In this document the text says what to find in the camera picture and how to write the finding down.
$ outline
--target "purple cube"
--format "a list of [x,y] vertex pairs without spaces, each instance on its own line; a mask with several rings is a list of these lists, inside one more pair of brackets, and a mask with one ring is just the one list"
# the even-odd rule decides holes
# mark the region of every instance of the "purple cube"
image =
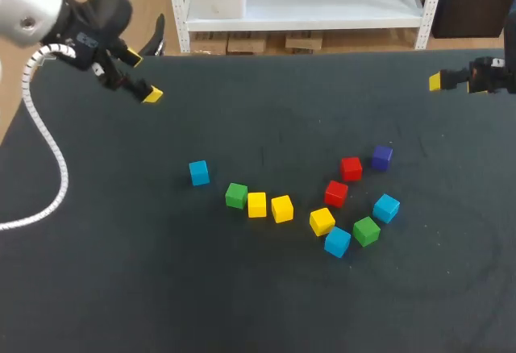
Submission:
[[385,146],[377,146],[372,155],[372,168],[384,172],[389,168],[390,159],[393,156],[393,149]]

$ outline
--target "wooden floor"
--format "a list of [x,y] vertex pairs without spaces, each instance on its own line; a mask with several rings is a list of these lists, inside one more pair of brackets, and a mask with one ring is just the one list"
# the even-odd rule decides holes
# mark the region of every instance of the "wooden floor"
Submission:
[[[168,43],[167,53],[180,55],[177,33],[170,0],[131,0],[134,13],[129,28],[123,38],[135,49],[143,46],[151,36],[154,23],[159,13],[167,19],[165,38]],[[361,30],[328,31],[321,53],[373,52],[373,51],[411,51],[416,33],[414,30]],[[502,48],[503,39],[431,39],[429,49],[470,49]],[[34,48],[19,50],[0,40],[0,59],[2,60],[3,78],[0,83],[0,140],[19,106],[19,80],[25,60]],[[285,35],[276,33],[270,36],[267,54],[285,53]]]

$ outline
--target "shelf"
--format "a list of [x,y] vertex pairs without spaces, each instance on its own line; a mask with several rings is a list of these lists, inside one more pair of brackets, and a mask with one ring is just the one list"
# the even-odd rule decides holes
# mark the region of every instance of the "shelf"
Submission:
[[189,31],[293,31],[419,27],[421,19],[419,0],[248,0],[243,19],[199,19],[191,10],[186,23]]

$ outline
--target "black table surface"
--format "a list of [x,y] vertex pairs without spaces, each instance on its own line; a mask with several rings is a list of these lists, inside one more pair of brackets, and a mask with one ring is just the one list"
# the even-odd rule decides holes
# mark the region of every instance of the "black table surface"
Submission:
[[[0,351],[516,349],[516,98],[429,93],[491,52],[147,59],[138,105],[48,62],[33,97],[69,165],[62,206],[0,233]],[[388,172],[368,166],[394,149]],[[360,156],[337,226],[387,193],[381,236],[340,260],[309,226]],[[193,187],[188,163],[211,183]],[[290,195],[292,222],[227,208],[230,182]],[[52,153],[20,107],[0,149],[0,218],[44,208]]]

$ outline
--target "cube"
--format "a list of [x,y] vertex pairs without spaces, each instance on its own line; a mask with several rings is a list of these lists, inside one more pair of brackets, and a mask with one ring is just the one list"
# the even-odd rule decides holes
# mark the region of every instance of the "cube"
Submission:
[[310,214],[310,226],[317,236],[322,236],[329,233],[335,226],[335,219],[328,208],[322,208]]
[[347,197],[347,185],[336,181],[330,181],[324,193],[324,202],[329,206],[341,208]]
[[206,165],[206,161],[192,162],[190,163],[189,167],[193,186],[210,183],[210,175],[208,174],[208,166]]
[[324,250],[330,252],[333,256],[342,258],[349,247],[351,238],[352,236],[345,230],[334,226],[324,241]]
[[248,216],[250,218],[267,217],[267,196],[264,192],[248,193]]
[[248,200],[248,187],[231,182],[226,191],[226,205],[243,210]]
[[371,166],[373,169],[386,171],[389,168],[390,159],[393,156],[393,149],[385,146],[377,146],[372,154]]
[[362,164],[358,157],[343,158],[340,161],[340,173],[344,181],[359,181],[362,179]]
[[384,194],[372,209],[372,216],[389,224],[400,209],[400,202],[395,198]]
[[293,220],[293,205],[289,196],[273,198],[271,200],[271,206],[276,223]]
[[355,223],[353,236],[362,247],[365,247],[378,240],[380,227],[368,216]]

